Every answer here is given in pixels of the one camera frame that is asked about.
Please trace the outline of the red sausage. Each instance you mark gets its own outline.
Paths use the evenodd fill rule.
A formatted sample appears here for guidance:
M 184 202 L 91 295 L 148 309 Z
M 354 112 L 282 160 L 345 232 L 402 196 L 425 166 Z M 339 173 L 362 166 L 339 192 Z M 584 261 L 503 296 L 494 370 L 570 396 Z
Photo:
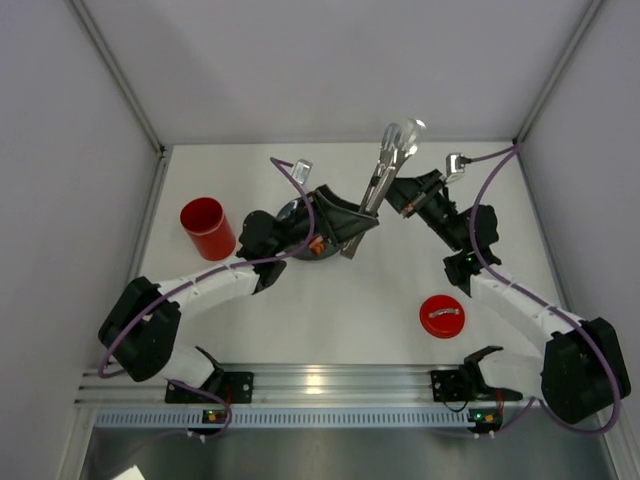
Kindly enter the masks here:
M 309 245 L 309 249 L 314 253 L 314 254 L 319 254 L 322 253 L 325 250 L 326 246 L 324 244 L 323 241 L 318 240 L 318 241 L 314 241 Z

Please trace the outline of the metal serving tongs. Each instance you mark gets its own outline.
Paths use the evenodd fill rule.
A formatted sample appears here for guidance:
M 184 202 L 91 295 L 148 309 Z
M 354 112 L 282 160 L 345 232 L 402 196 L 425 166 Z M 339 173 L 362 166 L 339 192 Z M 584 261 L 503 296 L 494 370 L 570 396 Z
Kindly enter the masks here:
M 390 123 L 383 133 L 379 158 L 361 201 L 359 212 L 376 216 L 398 171 L 418 150 L 427 127 L 422 120 L 407 118 Z

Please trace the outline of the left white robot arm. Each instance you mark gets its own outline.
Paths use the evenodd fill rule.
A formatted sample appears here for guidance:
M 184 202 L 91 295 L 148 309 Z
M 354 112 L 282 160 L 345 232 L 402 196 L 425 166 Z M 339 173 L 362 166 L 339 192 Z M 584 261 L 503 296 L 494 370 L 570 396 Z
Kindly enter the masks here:
M 239 250 L 211 270 L 163 282 L 129 282 L 99 329 L 98 339 L 134 381 L 153 377 L 202 388 L 221 368 L 203 348 L 178 345 L 181 323 L 219 304 L 271 287 L 289 256 L 315 245 L 339 248 L 376 226 L 376 215 L 322 185 L 277 218 L 256 210 L 243 222 Z

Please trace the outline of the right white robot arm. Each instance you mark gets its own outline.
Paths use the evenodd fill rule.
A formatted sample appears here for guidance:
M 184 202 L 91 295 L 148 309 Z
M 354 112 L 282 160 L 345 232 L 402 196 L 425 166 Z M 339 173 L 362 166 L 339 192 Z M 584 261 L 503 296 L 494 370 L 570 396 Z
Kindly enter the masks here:
M 449 282 L 492 309 L 535 348 L 533 355 L 487 346 L 464 358 L 459 372 L 468 400 L 542 401 L 555 420 L 573 426 L 609 408 L 610 429 L 631 385 L 616 331 L 602 319 L 584 320 L 526 289 L 508 273 L 491 247 L 499 239 L 493 207 L 475 203 L 460 212 L 443 175 L 394 179 L 385 195 L 405 218 L 419 216 L 453 250 L 445 258 Z

